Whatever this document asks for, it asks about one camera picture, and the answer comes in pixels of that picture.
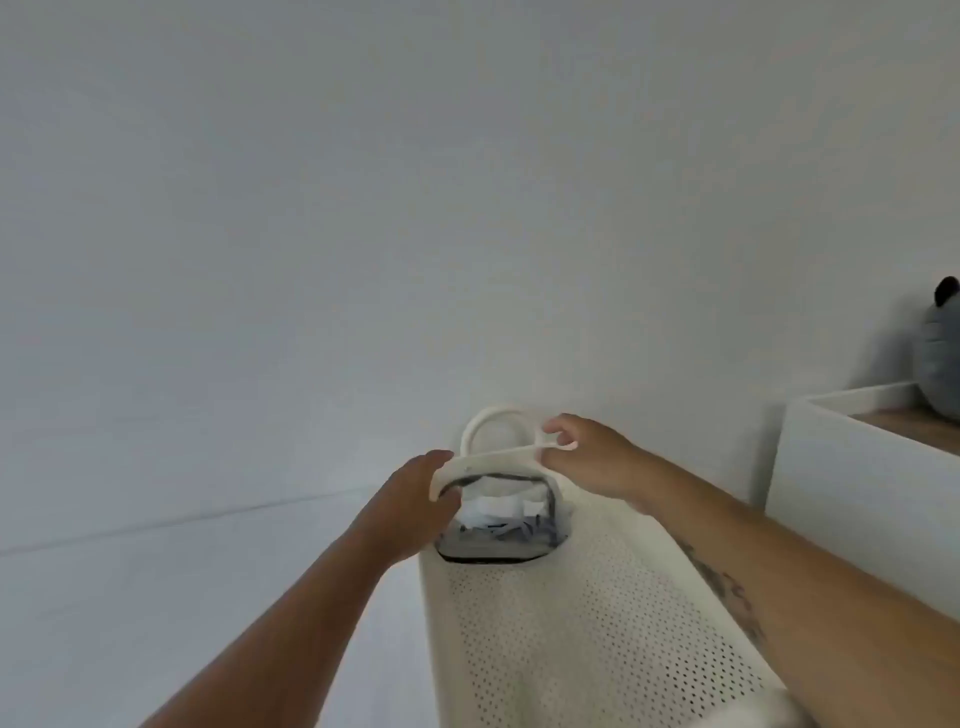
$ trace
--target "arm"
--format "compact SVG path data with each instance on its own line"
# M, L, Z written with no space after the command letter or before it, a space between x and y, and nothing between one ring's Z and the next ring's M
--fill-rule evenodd
M960 624L608 427L543 428L578 444L543 464L657 518L825 728L960 725Z
M452 489L427 499L453 453L415 457L384 484L346 533L247 631L142 728L311 728L373 588L417 553L460 507Z

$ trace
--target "forearm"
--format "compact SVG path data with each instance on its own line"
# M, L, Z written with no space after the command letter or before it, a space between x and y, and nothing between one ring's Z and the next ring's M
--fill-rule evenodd
M694 475L637 458L627 500L677 539L822 725L960 724L960 625Z
M311 728L388 566L349 530L144 728Z

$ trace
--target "wooden top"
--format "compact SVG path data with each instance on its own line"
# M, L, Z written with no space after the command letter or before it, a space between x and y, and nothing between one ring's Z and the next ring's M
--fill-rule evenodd
M929 407L881 409L855 420L880 427L932 448L960 455L960 425L941 417Z

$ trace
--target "floor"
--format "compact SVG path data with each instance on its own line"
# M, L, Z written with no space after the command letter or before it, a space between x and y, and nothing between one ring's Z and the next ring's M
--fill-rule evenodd
M0 557L4 725L137 725L282 594L367 495ZM323 718L437 725L416 560L378 586Z

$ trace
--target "white wall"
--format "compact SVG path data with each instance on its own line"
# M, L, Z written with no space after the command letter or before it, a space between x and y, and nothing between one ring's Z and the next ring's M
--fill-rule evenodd
M572 409L762 497L960 270L949 2L0 6L0 549Z

